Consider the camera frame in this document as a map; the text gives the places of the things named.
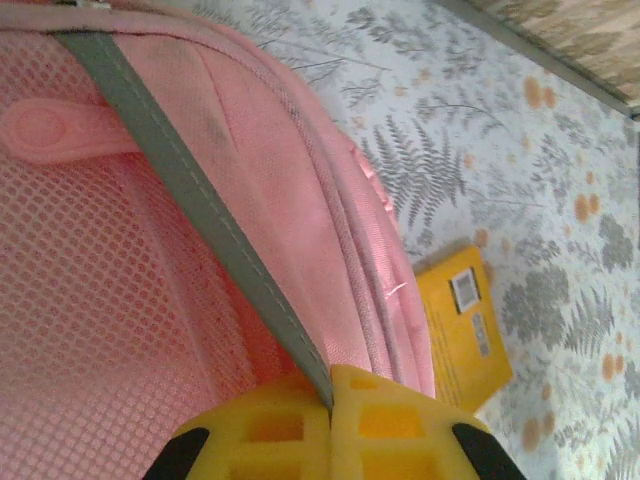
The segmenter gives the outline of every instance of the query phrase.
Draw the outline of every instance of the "pink zipper pull tab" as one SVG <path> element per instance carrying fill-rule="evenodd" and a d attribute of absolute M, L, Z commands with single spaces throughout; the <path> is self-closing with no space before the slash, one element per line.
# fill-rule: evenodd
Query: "pink zipper pull tab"
<path fill-rule="evenodd" d="M 111 108 L 44 98 L 18 101 L 4 112 L 0 143 L 39 165 L 140 151 Z"/>

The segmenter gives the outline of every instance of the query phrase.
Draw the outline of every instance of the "stitching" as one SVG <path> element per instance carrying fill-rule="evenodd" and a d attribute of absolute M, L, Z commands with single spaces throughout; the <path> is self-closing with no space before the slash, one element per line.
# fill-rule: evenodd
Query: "stitching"
<path fill-rule="evenodd" d="M 216 82 L 213 79 L 213 74 L 211 73 L 211 70 L 209 69 L 209 66 L 207 65 L 207 62 L 204 61 L 204 55 L 200 51 L 204 47 L 202 45 L 199 45 L 199 44 L 196 43 L 196 44 L 193 45 L 192 48 L 193 48 L 193 51 L 196 53 L 196 55 L 198 55 L 198 58 L 200 58 L 200 61 L 202 62 L 202 68 L 204 68 L 206 70 L 206 72 L 207 72 L 207 75 L 209 75 L 209 81 L 211 82 L 211 85 L 213 86 L 213 93 L 216 94 L 216 98 L 218 99 L 218 104 L 220 105 L 220 110 L 222 111 L 222 115 L 224 115 L 224 118 L 226 120 L 228 118 L 227 110 L 226 110 L 226 108 L 224 106 L 224 103 L 222 102 L 222 97 L 220 96 L 220 92 L 218 92 L 218 86 L 216 85 Z M 237 149 L 238 148 L 238 144 L 236 142 L 236 139 L 233 137 L 233 132 L 231 131 L 231 128 L 229 128 L 228 130 L 229 130 L 229 138 L 231 139 L 231 143 L 233 143 L 233 146 L 236 147 L 236 149 Z"/>
<path fill-rule="evenodd" d="M 270 82 L 270 81 L 269 81 L 269 79 L 268 79 L 269 75 L 271 75 L 271 76 L 274 76 L 274 75 L 275 75 L 275 76 L 277 76 L 277 75 L 273 72 L 273 70 L 271 70 L 271 68 L 270 68 L 270 67 L 265 66 L 266 73 L 264 73 L 264 72 L 262 72 L 262 73 L 261 73 L 261 72 L 256 71 L 256 69 L 255 69 L 255 68 L 253 68 L 252 66 L 248 65 L 248 64 L 247 64 L 247 62 L 246 62 L 244 59 L 238 58 L 238 55 L 237 55 L 237 54 L 235 54 L 235 53 L 233 53 L 233 52 L 231 52 L 231 51 L 229 50 L 229 48 L 228 48 L 228 47 L 226 47 L 226 46 L 223 46 L 223 47 L 212 47 L 211 45 L 209 45 L 209 44 L 207 44 L 207 43 L 204 43 L 204 41 L 202 41 L 202 40 L 196 40 L 196 39 L 194 39 L 194 38 L 193 38 L 193 36 L 188 36 L 188 35 L 177 35 L 177 34 L 171 34 L 170 36 L 171 36 L 172 38 L 175 38 L 175 39 L 185 40 L 185 41 L 189 41 L 189 42 L 192 42 L 192 43 L 196 43 L 196 44 L 198 44 L 198 45 L 200 45 L 200 46 L 203 46 L 203 47 L 206 47 L 206 48 L 215 48 L 215 50 L 216 50 L 216 51 L 218 51 L 218 52 L 220 52 L 220 53 L 222 53 L 222 54 L 224 54 L 224 55 L 228 56 L 230 59 L 232 59 L 232 60 L 234 60 L 234 61 L 236 61 L 236 62 L 240 63 L 240 65 L 244 66 L 244 67 L 245 67 L 245 68 L 247 68 L 249 71 L 251 71 L 252 73 L 254 73 L 254 74 L 255 74 L 255 75 L 256 75 L 260 80 L 262 80 L 262 81 L 263 81 L 267 86 L 269 86 L 269 87 L 272 89 L 272 91 L 273 91 L 276 95 L 278 95 L 278 97 L 279 97 L 279 99 L 280 99 L 280 103 L 281 103 L 284 107 L 290 108 L 290 104 L 291 104 L 291 102 L 289 101 L 289 98 L 288 98 L 288 96 L 286 95 L 286 93 L 285 93 L 285 92 L 283 92 L 283 91 L 282 91 L 282 89 L 278 88 L 278 87 L 277 87 L 277 85 L 274 85 L 274 84 L 273 84 L 273 82 Z M 245 52 L 246 54 L 251 55 L 251 56 L 253 56 L 254 58 L 256 58 L 256 57 L 255 57 L 255 55 L 253 55 L 252 53 L 248 52 L 248 51 L 247 51 L 247 50 L 245 50 L 243 47 L 240 47 L 240 48 L 242 48 L 243 52 Z M 294 123 L 295 123 L 296 127 L 298 128 L 298 131 L 300 132 L 300 135 L 301 135 L 301 136 L 303 137 L 303 139 L 304 139 L 305 146 L 307 147 L 307 151 L 308 151 L 309 155 L 310 155 L 312 158 L 315 158 L 315 156 L 316 156 L 316 155 L 313 153 L 312 146 L 310 146 L 310 144 L 309 144 L 309 138 L 308 138 L 306 135 L 304 135 L 304 133 L 306 133 L 306 131 L 304 130 L 304 125 L 302 125 L 302 119 L 301 119 L 298 115 L 294 115 L 294 113 L 293 113 L 293 112 L 291 112 L 291 111 L 290 111 L 290 113 L 292 114 L 292 117 L 294 118 Z M 327 197 L 327 192 L 326 192 L 326 190 L 325 190 L 324 186 L 322 186 L 322 183 L 321 183 L 321 188 L 322 188 L 323 194 L 324 194 L 325 199 L 326 199 L 326 197 Z M 333 220 L 333 222 L 334 222 L 334 224 L 335 224 L 335 223 L 336 223 L 336 218 L 335 218 L 335 217 L 336 217 L 336 214 L 335 214 L 334 212 L 332 212 L 331 210 L 330 210 L 330 213 L 331 213 L 332 220 Z M 339 241 L 339 243 L 340 243 L 340 249 L 342 250 L 342 252 L 343 252 L 343 254 L 344 254 L 344 253 L 345 253 L 345 248 L 344 248 L 344 246 L 342 245 L 342 243 L 343 243 L 343 242 Z M 345 264 L 345 267 L 347 268 L 347 270 L 348 270 L 348 271 L 350 270 L 348 265 L 346 265 L 346 264 Z M 363 329 L 363 331 L 364 331 L 364 328 L 365 328 L 365 327 L 364 327 L 364 325 L 363 325 L 363 324 L 364 324 L 364 319 L 363 319 L 363 316 L 362 316 L 362 314 L 361 314 L 361 308 L 360 308 L 359 306 L 357 306 L 357 302 L 356 302 L 356 309 L 358 310 L 358 315 L 359 315 L 360 324 L 361 324 L 361 327 L 362 327 L 362 329 Z M 412 347 L 412 351 L 415 353 L 415 348 L 414 348 L 413 343 L 411 344 L 411 347 Z"/>
<path fill-rule="evenodd" d="M 180 159 L 180 162 L 182 163 L 184 168 L 186 168 L 187 171 L 190 173 L 191 177 L 193 178 L 195 184 L 198 187 L 198 190 L 200 191 L 202 196 L 207 201 L 207 204 L 213 210 L 213 212 L 218 217 L 218 219 L 222 222 L 224 227 L 227 229 L 228 233 L 231 235 L 231 238 L 233 238 L 233 240 L 236 243 L 237 247 L 240 249 L 240 251 L 242 252 L 244 257 L 247 259 L 247 261 L 251 265 L 253 271 L 260 277 L 260 279 L 262 280 L 264 286 L 267 288 L 269 294 L 271 295 L 272 299 L 275 300 L 276 304 L 278 305 L 278 307 L 282 311 L 284 317 L 287 319 L 289 325 L 292 328 L 294 328 L 296 331 L 298 331 L 298 336 L 299 336 L 300 340 L 302 341 L 304 346 L 307 347 L 307 353 L 309 353 L 311 355 L 311 359 L 314 361 L 314 363 L 316 363 L 317 366 L 321 367 L 320 370 L 322 371 L 323 377 L 328 378 L 329 374 L 328 374 L 326 365 L 324 364 L 324 362 L 320 362 L 320 359 L 319 359 L 319 356 L 318 356 L 318 352 L 316 351 L 315 347 L 313 346 L 313 344 L 311 344 L 308 341 L 309 339 L 305 338 L 305 336 L 302 335 L 302 332 L 300 331 L 300 328 L 304 328 L 304 327 L 302 327 L 302 325 L 297 325 L 296 322 L 294 321 L 293 317 L 287 313 L 287 311 L 286 311 L 286 309 L 284 307 L 284 304 L 282 303 L 280 298 L 278 298 L 278 296 L 275 294 L 275 292 L 273 290 L 273 287 L 269 284 L 269 282 L 267 282 L 265 280 L 264 275 L 262 274 L 262 272 L 260 271 L 258 266 L 255 264 L 255 262 L 253 261 L 253 259 L 251 258 L 251 256 L 247 252 L 247 250 L 244 248 L 244 246 L 242 245 L 242 243 L 240 242 L 240 240 L 238 239 L 238 237 L 234 233 L 230 223 L 228 222 L 228 219 L 225 218 L 222 215 L 221 211 L 213 203 L 211 197 L 209 196 L 209 193 L 202 186 L 202 183 L 200 182 L 200 179 L 198 178 L 197 174 L 195 173 L 195 171 L 193 171 L 191 169 L 191 167 L 189 166 L 189 164 L 187 162 L 187 159 L 184 156 L 181 155 L 180 149 L 179 149 L 178 145 L 176 145 L 176 143 L 171 138 L 170 132 L 167 132 L 165 130 L 165 127 L 163 126 L 163 124 L 160 121 L 160 119 L 156 116 L 156 114 L 153 112 L 153 110 L 150 108 L 150 106 L 147 104 L 147 102 L 142 98 L 142 96 L 140 95 L 140 91 L 138 90 L 137 86 L 133 83 L 133 81 L 129 77 L 128 72 L 126 72 L 122 68 L 122 65 L 120 64 L 119 59 L 115 58 L 111 54 L 111 52 L 107 48 L 106 44 L 103 42 L 102 37 L 100 35 L 95 35 L 94 38 L 96 39 L 96 43 L 98 44 L 98 46 L 102 49 L 102 52 L 107 56 L 107 58 L 109 58 L 111 63 L 118 69 L 118 71 L 120 72 L 123 80 L 129 84 L 129 87 L 131 88 L 131 91 L 138 98 L 138 100 L 140 102 L 140 105 L 147 111 L 149 116 L 155 122 L 156 126 L 165 135 L 165 137 L 169 141 L 169 144 L 170 144 L 171 148 L 173 149 L 174 153 Z"/>

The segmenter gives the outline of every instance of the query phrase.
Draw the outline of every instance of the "floral bedsheet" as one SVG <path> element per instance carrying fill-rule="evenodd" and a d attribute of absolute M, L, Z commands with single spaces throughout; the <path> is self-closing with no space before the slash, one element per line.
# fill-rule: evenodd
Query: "floral bedsheet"
<path fill-rule="evenodd" d="M 416 268 L 482 248 L 514 380 L 478 413 L 531 479 L 640 478 L 632 122 L 419 0 L 173 0 L 302 75 Z"/>

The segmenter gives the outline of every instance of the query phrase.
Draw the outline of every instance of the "white label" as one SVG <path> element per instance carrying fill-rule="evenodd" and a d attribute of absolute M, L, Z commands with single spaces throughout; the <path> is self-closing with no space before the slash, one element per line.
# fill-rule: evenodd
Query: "white label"
<path fill-rule="evenodd" d="M 471 317 L 473 323 L 473 330 L 476 332 L 476 341 L 478 342 L 478 348 L 480 349 L 480 356 L 482 358 L 488 357 L 491 349 L 489 348 L 489 339 L 487 338 L 487 330 L 484 328 L 484 319 L 480 312 L 474 313 Z"/>
<path fill-rule="evenodd" d="M 460 313 L 466 312 L 480 301 L 472 268 L 453 277 L 451 285 L 453 285 L 453 293 Z"/>

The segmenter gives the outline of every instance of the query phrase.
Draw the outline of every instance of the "gray strap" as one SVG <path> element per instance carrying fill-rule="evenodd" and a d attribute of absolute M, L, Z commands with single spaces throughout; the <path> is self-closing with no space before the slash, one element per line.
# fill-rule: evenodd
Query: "gray strap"
<path fill-rule="evenodd" d="M 96 82 L 176 203 L 331 411 L 333 389 L 318 350 L 216 189 L 111 36 L 101 32 L 61 32 L 55 36 Z"/>

